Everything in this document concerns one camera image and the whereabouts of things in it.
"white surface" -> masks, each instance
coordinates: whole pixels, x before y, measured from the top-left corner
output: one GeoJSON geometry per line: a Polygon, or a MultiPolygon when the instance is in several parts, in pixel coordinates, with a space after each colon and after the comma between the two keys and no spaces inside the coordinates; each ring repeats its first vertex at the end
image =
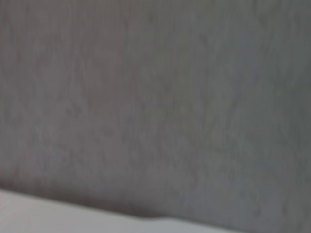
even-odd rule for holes
{"type": "Polygon", "coordinates": [[[1,233],[233,233],[173,219],[142,220],[0,191],[1,233]]]}

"textured wall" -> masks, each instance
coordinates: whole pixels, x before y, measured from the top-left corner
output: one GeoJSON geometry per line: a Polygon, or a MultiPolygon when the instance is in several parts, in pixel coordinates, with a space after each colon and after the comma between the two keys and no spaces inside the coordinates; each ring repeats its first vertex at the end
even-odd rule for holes
{"type": "Polygon", "coordinates": [[[0,187],[311,232],[311,1],[0,0],[0,187]]]}

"gray backdrop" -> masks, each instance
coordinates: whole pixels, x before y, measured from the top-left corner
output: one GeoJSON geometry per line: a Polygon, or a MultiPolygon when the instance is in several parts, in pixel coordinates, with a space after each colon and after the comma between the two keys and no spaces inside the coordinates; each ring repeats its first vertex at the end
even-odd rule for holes
{"type": "Polygon", "coordinates": [[[311,232],[311,1],[0,0],[0,187],[311,232]]]}

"wall surface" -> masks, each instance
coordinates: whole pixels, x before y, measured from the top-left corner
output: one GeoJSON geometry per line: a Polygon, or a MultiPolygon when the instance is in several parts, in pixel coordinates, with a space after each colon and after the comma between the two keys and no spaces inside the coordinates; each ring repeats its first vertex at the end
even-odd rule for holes
{"type": "Polygon", "coordinates": [[[311,232],[311,1],[0,0],[0,187],[311,232]]]}

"gray wall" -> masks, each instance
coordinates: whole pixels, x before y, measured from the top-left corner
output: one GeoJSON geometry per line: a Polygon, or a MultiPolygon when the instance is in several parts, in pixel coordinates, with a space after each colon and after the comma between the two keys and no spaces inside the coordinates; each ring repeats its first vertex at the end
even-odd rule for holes
{"type": "Polygon", "coordinates": [[[311,1],[0,0],[0,187],[311,232],[311,1]]]}

